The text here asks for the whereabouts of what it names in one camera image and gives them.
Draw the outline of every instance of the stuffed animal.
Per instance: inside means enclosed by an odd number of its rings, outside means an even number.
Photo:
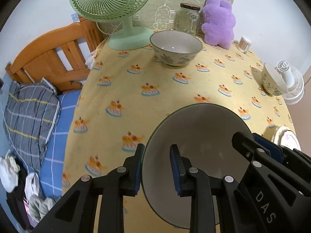
[[[234,39],[233,27],[235,26],[231,4],[225,0],[206,0],[202,11],[205,19],[201,27],[205,34],[204,42],[229,49]]]

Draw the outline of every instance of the yellow tablecloth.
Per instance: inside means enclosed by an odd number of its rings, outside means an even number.
[[[146,144],[158,124],[193,103],[216,103],[237,113],[252,132],[270,136],[276,126],[294,131],[282,97],[260,88],[262,63],[203,43],[186,67],[159,62],[152,47],[120,52],[105,45],[83,87],[66,144],[63,192],[82,175],[106,175]],[[162,221],[142,190],[125,197],[125,232],[183,231]]]

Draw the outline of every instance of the large bowl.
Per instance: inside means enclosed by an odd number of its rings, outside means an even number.
[[[164,221],[189,229],[191,197],[175,191],[169,149],[177,144],[180,154],[192,166],[208,175],[233,176],[241,181],[249,162],[233,147],[231,139],[240,131],[253,140],[244,121],[231,110],[211,103],[198,103],[168,116],[151,135],[142,160],[142,187],[145,197]],[[217,206],[214,203],[218,223]]]
[[[282,76],[268,63],[261,72],[262,86],[270,95],[279,96],[288,92]]]
[[[156,32],[150,42],[157,58],[173,66],[188,65],[203,47],[196,37],[179,31]]]

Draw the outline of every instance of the fan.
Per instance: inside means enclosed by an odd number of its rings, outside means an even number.
[[[304,95],[304,79],[301,72],[285,60],[277,64],[276,70],[281,74],[288,88],[288,92],[282,95],[285,103],[296,104]]]
[[[122,20],[123,29],[110,35],[108,45],[115,50],[133,50],[150,44],[153,31],[133,27],[134,15],[148,0],[70,0],[74,10],[82,17],[108,23]]]

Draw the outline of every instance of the wooden headboard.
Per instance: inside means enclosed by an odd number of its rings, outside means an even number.
[[[104,36],[96,23],[80,18],[80,23],[50,31],[28,44],[16,57],[12,65],[6,67],[13,80],[32,83],[27,74],[40,82],[44,77],[52,82],[61,92],[82,88],[80,82],[87,78],[90,70],[85,66],[85,59],[77,44],[77,39],[85,37],[90,52],[103,41]],[[60,46],[73,70],[67,71],[55,48]]]

